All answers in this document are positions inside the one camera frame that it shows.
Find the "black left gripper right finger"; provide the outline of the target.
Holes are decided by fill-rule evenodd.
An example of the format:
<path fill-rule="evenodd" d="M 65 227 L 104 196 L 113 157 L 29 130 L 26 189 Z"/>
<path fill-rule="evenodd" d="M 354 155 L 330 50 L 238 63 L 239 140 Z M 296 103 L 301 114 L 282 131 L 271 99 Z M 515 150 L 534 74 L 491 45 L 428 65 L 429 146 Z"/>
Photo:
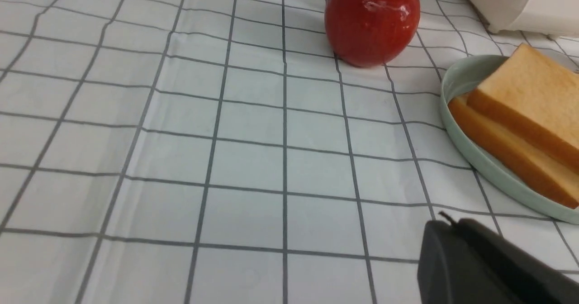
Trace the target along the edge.
<path fill-rule="evenodd" d="M 457 222 L 457 232 L 522 304 L 576 304 L 578 283 L 470 218 Z"/>

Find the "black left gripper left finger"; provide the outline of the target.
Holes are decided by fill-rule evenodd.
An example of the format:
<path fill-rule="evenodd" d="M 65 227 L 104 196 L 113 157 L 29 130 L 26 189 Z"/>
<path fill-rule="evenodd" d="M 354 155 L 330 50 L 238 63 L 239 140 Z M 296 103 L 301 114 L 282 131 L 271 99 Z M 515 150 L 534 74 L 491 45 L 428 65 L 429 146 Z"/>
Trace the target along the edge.
<path fill-rule="evenodd" d="M 417 280 L 422 304 L 521 304 L 455 228 L 443 221 L 425 223 Z"/>

